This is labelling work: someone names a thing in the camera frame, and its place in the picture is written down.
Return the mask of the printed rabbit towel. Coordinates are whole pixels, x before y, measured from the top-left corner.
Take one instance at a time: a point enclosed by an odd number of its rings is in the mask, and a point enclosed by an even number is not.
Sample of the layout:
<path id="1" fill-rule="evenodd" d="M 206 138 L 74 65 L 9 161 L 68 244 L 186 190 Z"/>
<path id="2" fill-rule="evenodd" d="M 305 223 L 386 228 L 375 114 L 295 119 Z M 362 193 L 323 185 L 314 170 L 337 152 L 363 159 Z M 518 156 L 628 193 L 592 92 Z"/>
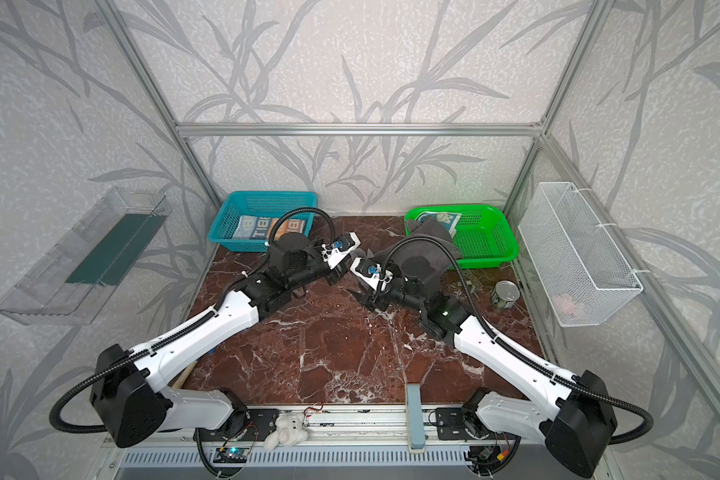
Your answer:
<path id="1" fill-rule="evenodd" d="M 233 232 L 234 239 L 241 240 L 267 240 L 269 235 L 279 221 L 275 217 L 242 215 L 239 217 L 238 225 Z M 286 233 L 303 233 L 305 221 L 298 218 L 289 218 L 277 229 L 275 239 L 278 240 Z"/>

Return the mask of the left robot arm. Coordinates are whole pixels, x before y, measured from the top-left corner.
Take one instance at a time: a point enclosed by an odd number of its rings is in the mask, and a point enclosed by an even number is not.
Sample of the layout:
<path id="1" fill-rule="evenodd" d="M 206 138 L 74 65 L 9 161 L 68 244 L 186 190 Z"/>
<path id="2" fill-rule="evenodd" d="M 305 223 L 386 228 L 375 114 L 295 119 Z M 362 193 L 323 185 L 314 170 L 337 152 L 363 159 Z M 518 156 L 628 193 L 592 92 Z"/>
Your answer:
<path id="1" fill-rule="evenodd" d="M 348 270 L 356 234 L 338 234 L 316 244 L 302 233 L 280 234 L 301 207 L 283 214 L 266 240 L 258 265 L 232 281 L 214 304 L 178 327 L 125 350 L 103 351 L 95 372 L 64 393 L 51 407 L 49 423 L 69 434 L 107 433 L 121 448 L 156 432 L 185 428 L 217 430 L 245 407 L 230 392 L 177 389 L 171 381 L 203 354 L 266 319 L 293 298 L 296 290 L 320 279 L 337 283 Z"/>

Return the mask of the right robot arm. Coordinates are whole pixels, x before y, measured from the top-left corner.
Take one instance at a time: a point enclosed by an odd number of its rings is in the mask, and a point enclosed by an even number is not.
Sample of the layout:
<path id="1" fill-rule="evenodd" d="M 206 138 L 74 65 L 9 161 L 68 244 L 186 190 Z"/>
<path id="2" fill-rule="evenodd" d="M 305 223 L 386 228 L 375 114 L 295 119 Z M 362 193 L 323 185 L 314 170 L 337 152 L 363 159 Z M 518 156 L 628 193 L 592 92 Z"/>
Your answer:
<path id="1" fill-rule="evenodd" d="M 535 355 L 491 325 L 472 295 L 459 300 L 443 294 L 441 262 L 463 273 L 454 245 L 412 235 L 370 257 L 360 252 L 355 233 L 345 240 L 349 270 L 361 287 L 354 296 L 361 304 L 370 310 L 399 305 L 418 312 L 425 332 L 489 367 L 523 394 L 521 400 L 496 392 L 475 395 L 465 405 L 465 420 L 474 431 L 541 442 L 570 472 L 590 478 L 607 447 L 652 429 L 654 419 L 646 409 L 610 396 L 593 372 L 577 375 Z"/>

